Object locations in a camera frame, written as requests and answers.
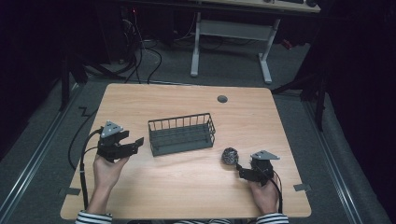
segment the table top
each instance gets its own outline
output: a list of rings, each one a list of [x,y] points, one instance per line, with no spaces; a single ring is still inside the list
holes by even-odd
[[[218,96],[228,98],[220,103]],[[153,157],[148,121],[210,113],[216,133],[213,147]],[[125,165],[113,189],[107,211],[114,218],[186,219],[245,218],[260,212],[245,179],[234,166],[221,161],[227,147],[238,151],[239,163],[249,168],[250,155],[266,150],[280,157],[272,161],[282,181],[284,213],[308,217],[311,208],[271,92],[265,88],[110,84],[100,104],[93,130],[107,120],[130,131],[122,144],[145,137],[145,143]],[[88,147],[95,147],[95,137]],[[93,189],[90,169],[95,151],[85,156],[88,194]],[[76,171],[71,188],[80,189]],[[75,219],[83,209],[82,193],[67,195],[61,216]]]
[[[300,12],[314,12],[314,13],[320,12],[320,7],[318,5],[316,5],[315,7],[309,7],[305,1],[303,4],[290,3],[279,0],[275,0],[274,3],[273,2],[266,3],[263,0],[200,0],[200,1],[207,3],[238,5],[244,7],[265,7],[271,9],[300,11]]]

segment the hand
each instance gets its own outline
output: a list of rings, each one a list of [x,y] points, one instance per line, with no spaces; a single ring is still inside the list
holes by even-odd
[[[277,184],[277,175],[274,174],[274,182]],[[276,213],[276,205],[279,200],[276,186],[271,182],[267,181],[264,186],[261,186],[258,182],[248,181],[251,192],[253,193],[254,202],[259,207],[263,215]]]
[[[104,214],[111,190],[120,178],[121,170],[128,158],[122,158],[117,162],[109,162],[105,158],[96,155],[93,162],[95,188],[88,205],[87,212],[91,214]]]

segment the wire basket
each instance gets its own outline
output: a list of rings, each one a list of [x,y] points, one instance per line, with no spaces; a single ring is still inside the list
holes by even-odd
[[[213,147],[215,126],[209,113],[148,121],[152,155]]]

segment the desk leg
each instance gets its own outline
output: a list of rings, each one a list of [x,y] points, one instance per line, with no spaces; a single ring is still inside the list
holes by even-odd
[[[197,22],[195,28],[195,45],[194,45],[194,52],[192,53],[192,62],[191,62],[192,77],[198,77],[200,33],[201,33],[201,12],[197,12]]]
[[[265,52],[259,54],[260,65],[262,66],[262,75],[264,76],[264,82],[266,84],[271,84],[272,83],[270,70],[268,69],[267,57],[268,57],[268,54],[270,52],[271,46],[272,46],[272,44],[274,42],[274,38],[275,38],[277,27],[279,26],[279,23],[280,23],[280,19],[277,19],[274,22],[274,25],[273,25],[273,27],[271,29],[271,32],[270,32],[270,36],[269,36],[268,41],[267,41],[267,46],[265,48]]]

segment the gray carpet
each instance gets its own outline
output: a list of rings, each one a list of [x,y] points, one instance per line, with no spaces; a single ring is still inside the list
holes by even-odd
[[[309,46],[286,50],[282,46],[272,47],[268,63],[273,76],[273,84],[263,83],[262,72],[258,64],[256,52],[262,43],[254,42],[244,47],[235,44],[224,44],[216,50],[209,50],[216,44],[206,44],[201,51],[200,74],[190,77],[191,46],[189,42],[179,42],[172,48],[159,44],[156,51],[162,58],[149,50],[153,43],[146,43],[143,60],[139,67],[140,80],[147,80],[151,71],[161,62],[159,69],[151,80],[188,83],[210,86],[241,86],[265,87],[274,89],[293,80],[301,61],[309,50]],[[112,64],[110,69],[117,70],[121,65]],[[61,189],[67,188],[74,171],[67,161],[67,150],[78,127],[84,122],[81,106],[86,107],[86,114],[91,114],[100,104],[106,85],[113,80],[102,77],[90,77],[76,101],[70,105],[60,129],[53,135],[47,154],[35,172],[26,191],[12,213],[8,223],[72,223],[60,218],[64,195]],[[136,83],[133,76],[131,83]],[[350,223],[345,207],[334,186],[329,166],[322,152],[322,143],[312,119],[306,111],[306,103],[302,103],[297,91],[287,91],[275,95],[276,106],[285,128],[290,147],[296,160],[303,183],[309,184],[311,190],[307,197],[311,204],[312,215],[307,218],[292,218],[290,223]],[[46,102],[31,117],[18,142],[1,161],[0,201],[4,202],[18,180],[24,167],[34,154],[43,139],[51,122],[56,118],[60,107],[61,89],[58,84]],[[77,164],[79,152],[85,137],[89,134],[93,119],[83,126],[72,148],[72,161]],[[323,117],[326,142],[330,146],[340,171],[345,178],[350,193],[356,202],[364,223],[390,223],[380,204],[377,202],[369,183],[361,173],[361,169],[350,152],[342,130],[332,111],[330,99],[326,100]],[[114,223],[126,223],[116,220]]]

